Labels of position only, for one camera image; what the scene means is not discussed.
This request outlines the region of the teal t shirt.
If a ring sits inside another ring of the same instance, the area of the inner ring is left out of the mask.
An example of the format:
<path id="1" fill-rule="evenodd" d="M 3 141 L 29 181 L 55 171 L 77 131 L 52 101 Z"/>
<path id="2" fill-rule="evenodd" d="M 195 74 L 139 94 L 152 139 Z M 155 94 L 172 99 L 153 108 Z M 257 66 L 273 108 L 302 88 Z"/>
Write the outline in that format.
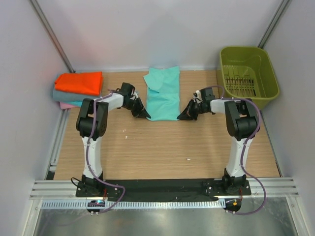
<path id="1" fill-rule="evenodd" d="M 180 114 L 180 69 L 150 68 L 143 76 L 147 86 L 146 111 L 150 121 L 176 121 Z"/>

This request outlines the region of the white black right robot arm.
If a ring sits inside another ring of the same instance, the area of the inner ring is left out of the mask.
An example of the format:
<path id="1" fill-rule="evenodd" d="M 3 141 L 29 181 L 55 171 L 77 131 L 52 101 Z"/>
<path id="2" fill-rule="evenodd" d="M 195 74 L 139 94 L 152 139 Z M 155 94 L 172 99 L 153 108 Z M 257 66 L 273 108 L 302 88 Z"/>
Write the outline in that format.
<path id="1" fill-rule="evenodd" d="M 240 194 L 249 175 L 246 171 L 249 148 L 261 126 L 259 108 L 249 98 L 216 98 L 211 86 L 197 90 L 177 119 L 197 120 L 205 113 L 225 115 L 232 142 L 229 161 L 219 183 L 225 193 Z"/>

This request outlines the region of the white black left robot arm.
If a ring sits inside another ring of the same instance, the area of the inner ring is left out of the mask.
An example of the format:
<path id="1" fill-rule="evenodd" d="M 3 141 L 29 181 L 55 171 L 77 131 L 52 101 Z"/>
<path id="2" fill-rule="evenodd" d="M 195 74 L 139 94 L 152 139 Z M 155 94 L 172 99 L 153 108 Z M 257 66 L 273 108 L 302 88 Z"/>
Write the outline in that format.
<path id="1" fill-rule="evenodd" d="M 77 197 L 100 196 L 109 186 L 124 190 L 123 186 L 108 183 L 103 179 L 100 159 L 108 113 L 120 108 L 131 111 L 135 118 L 151 117 L 135 87 L 129 83 L 122 83 L 120 88 L 111 90 L 106 96 L 96 99 L 85 98 L 82 102 L 76 121 L 76 130 L 82 138 L 85 164 L 81 180 L 77 184 Z"/>

